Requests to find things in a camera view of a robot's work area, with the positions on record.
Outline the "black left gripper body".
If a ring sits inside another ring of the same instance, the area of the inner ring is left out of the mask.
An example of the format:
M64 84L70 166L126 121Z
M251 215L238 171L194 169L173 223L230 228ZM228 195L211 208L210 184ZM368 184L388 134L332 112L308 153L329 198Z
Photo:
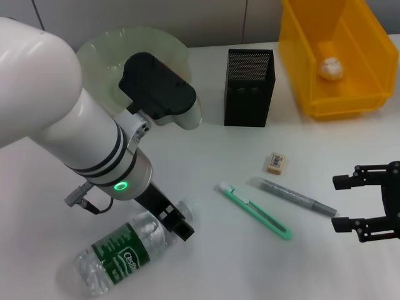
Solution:
M176 220L173 204L153 183L135 200L160 221Z

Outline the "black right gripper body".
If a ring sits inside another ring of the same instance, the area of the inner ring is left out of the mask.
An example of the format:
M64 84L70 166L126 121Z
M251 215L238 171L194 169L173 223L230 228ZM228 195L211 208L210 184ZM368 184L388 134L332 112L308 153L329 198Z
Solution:
M381 192L387 222L399 239L399 161L388 164L382 180Z

